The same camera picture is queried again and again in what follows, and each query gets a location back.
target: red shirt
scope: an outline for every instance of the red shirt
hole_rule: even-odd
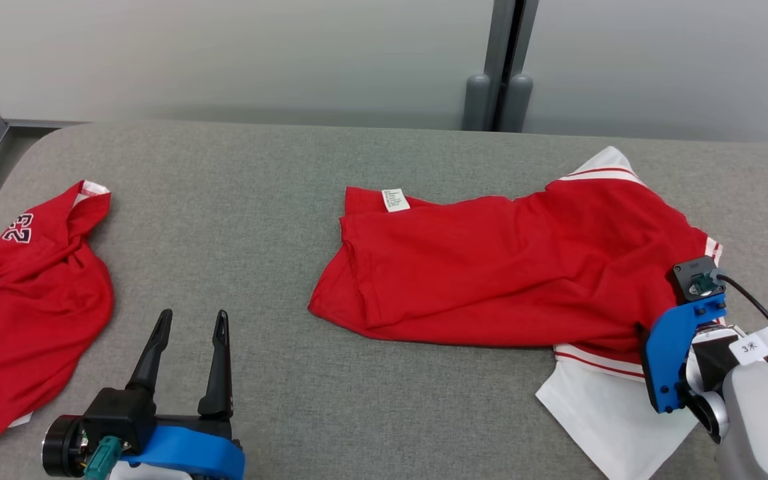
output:
[[[408,204],[387,212],[380,191],[345,191],[312,313],[382,340],[573,344],[557,354],[641,376],[636,325],[676,306],[667,274],[720,253],[614,148],[514,201]]]
[[[79,182],[0,236],[0,433],[61,392],[111,318],[111,278],[87,240],[110,200]]]

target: gray table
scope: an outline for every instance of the gray table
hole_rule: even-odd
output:
[[[162,413],[194,413],[210,328],[231,316],[235,433],[247,478],[602,478],[534,392],[548,349],[372,341],[307,312],[339,246],[346,185],[451,203],[528,194],[607,145],[725,244],[723,266],[768,306],[768,145],[207,123],[82,125],[40,140],[0,193],[0,233],[80,179],[109,186],[91,243],[115,316],[66,390],[0,437],[0,479],[45,478],[52,419],[122,387],[163,308]],[[764,320],[738,298],[731,318]],[[696,429],[655,478],[716,476]]]

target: white stripe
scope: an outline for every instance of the white stripe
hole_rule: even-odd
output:
[[[643,374],[642,365],[638,365],[636,363],[630,363],[626,361],[616,361],[616,359],[603,358],[601,356],[594,355],[594,353],[588,353],[585,350],[578,349],[578,347],[574,347],[573,345],[570,345],[568,343],[565,343],[563,345],[556,345],[553,347],[553,349],[557,353],[566,353],[567,355],[573,355],[576,358],[580,358],[583,361],[600,365],[601,367],[613,368],[615,370],[621,370],[621,371],[628,371],[629,373],[638,373],[640,375]],[[558,355],[555,359],[557,359],[558,361],[576,361],[576,359],[572,359],[566,356],[558,356]],[[588,363],[583,363],[583,362],[578,362],[578,363],[584,365],[584,367],[591,367],[593,370],[601,371],[602,373],[608,373],[610,375],[615,375],[616,377],[622,377],[623,379],[634,379],[640,382],[644,381],[642,377],[637,377],[634,375],[625,375],[624,373],[620,373],[619,371],[604,370],[603,368],[594,367],[594,365],[589,365]]]
[[[589,158],[580,168],[574,170],[574,173],[587,172],[595,168],[624,168],[624,170],[633,171],[630,161],[615,147],[607,147],[597,155]]]
[[[724,248],[720,243],[719,246],[716,248],[716,258],[713,259],[713,261],[716,262],[716,267],[719,266],[719,260],[722,258],[722,250],[724,250]]]
[[[713,240],[713,238],[707,237],[707,243],[704,245],[704,256],[712,257],[713,256],[713,249],[716,248],[716,240]]]
[[[598,170],[597,172],[578,173],[574,176],[561,177],[560,180],[588,180],[588,179],[616,179],[616,180],[630,180],[630,182],[636,182],[640,185],[644,185],[642,180],[639,179],[632,172],[621,172],[620,170]]]

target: white label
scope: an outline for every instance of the white label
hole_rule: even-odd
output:
[[[402,189],[382,189],[384,195],[384,205],[387,206],[387,212],[399,212],[399,210],[408,210],[408,199],[402,193]]]
[[[768,327],[734,341],[728,348],[740,365],[748,365],[768,356]]]

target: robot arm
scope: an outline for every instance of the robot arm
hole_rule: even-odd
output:
[[[723,324],[725,282],[713,260],[675,265],[680,305],[643,332],[643,370],[658,413],[689,408],[719,444],[726,480],[768,480],[768,356],[741,365],[729,347],[746,337]],[[758,301],[731,280],[768,318]]]

